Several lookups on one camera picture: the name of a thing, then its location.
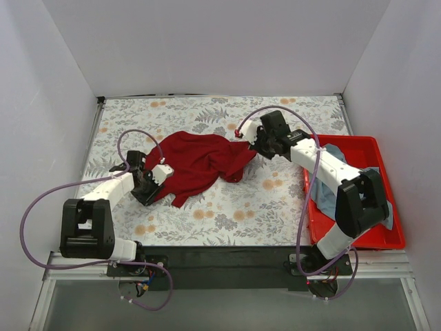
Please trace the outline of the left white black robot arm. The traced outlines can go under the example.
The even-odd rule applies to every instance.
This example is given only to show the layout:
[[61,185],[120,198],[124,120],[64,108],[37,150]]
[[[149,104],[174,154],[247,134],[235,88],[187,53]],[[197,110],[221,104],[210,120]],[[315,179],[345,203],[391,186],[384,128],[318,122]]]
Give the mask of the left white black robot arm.
[[109,170],[110,178],[79,199],[63,205],[60,252],[65,258],[134,261],[138,244],[115,236],[112,211],[131,194],[142,205],[154,202],[174,170],[160,161],[145,169],[147,155],[130,150],[126,163]]

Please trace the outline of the red t-shirt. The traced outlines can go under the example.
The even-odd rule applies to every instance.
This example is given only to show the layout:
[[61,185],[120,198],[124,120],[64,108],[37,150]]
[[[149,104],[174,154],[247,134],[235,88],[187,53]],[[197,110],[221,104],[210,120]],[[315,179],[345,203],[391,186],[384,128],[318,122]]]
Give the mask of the red t-shirt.
[[198,195],[221,178],[228,183],[238,183],[245,166],[256,156],[248,142],[233,142],[216,134],[190,134],[180,131],[162,140],[145,159],[145,169],[151,170],[163,152],[165,163],[173,170],[163,188],[155,197],[158,201],[174,195],[172,205],[180,208],[189,197]]

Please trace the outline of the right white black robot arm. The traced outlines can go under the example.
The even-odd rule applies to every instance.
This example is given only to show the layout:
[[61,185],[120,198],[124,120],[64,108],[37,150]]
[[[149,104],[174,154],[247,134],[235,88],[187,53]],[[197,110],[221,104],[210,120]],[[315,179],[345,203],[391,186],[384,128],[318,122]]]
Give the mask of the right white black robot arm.
[[320,147],[318,136],[291,130],[283,107],[264,114],[259,121],[246,117],[236,131],[252,150],[272,159],[278,155],[308,170],[311,181],[320,181],[336,199],[335,223],[315,245],[319,261],[340,257],[361,235],[386,221],[390,215],[380,173],[361,170]]

